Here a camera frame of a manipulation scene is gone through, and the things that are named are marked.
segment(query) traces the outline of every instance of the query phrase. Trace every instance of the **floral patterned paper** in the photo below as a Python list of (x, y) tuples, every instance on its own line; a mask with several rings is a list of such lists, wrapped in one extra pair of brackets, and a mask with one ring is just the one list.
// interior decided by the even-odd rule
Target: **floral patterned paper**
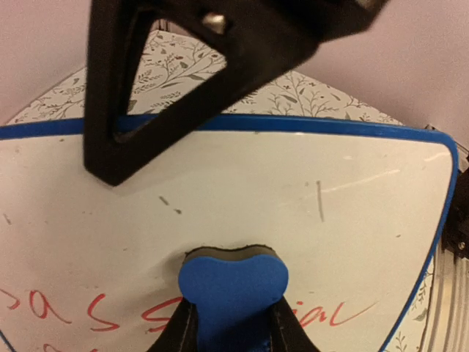
[[(225, 65), (203, 43), (168, 32), (152, 32), (141, 59), (129, 114), (157, 113)], [(9, 124), (82, 117), (86, 69), (34, 100)], [(392, 125), (401, 123), (346, 93), (295, 71), (251, 93), (225, 112), (327, 117)], [(426, 325), (433, 264), (387, 351), (418, 351)]]

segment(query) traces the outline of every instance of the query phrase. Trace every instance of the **whiteboard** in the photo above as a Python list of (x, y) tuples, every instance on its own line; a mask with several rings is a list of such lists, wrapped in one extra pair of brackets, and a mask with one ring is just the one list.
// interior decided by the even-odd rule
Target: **whiteboard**
[(286, 263), (286, 298), (321, 351), (384, 349), (441, 230), (451, 140), (217, 119), (116, 188), (83, 168), (81, 135), (4, 130), (0, 329), (16, 351), (146, 351), (180, 301), (185, 253), (249, 244)]

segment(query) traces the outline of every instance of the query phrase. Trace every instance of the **black plastic bracket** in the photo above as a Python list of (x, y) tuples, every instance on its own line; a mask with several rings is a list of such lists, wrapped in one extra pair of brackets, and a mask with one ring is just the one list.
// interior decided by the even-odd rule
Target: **black plastic bracket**
[(443, 229), (443, 246), (469, 259), (469, 169), (457, 178)]
[[(367, 29), (387, 0), (93, 0), (84, 164), (116, 186), (245, 95), (308, 59), (322, 41)], [(203, 24), (226, 19), (222, 34)], [(119, 133), (150, 28), (167, 19), (226, 57), (226, 67), (138, 130)]]
[[(183, 299), (163, 333), (147, 352), (197, 352), (196, 307)], [(285, 298), (270, 308), (270, 352), (320, 352)]]

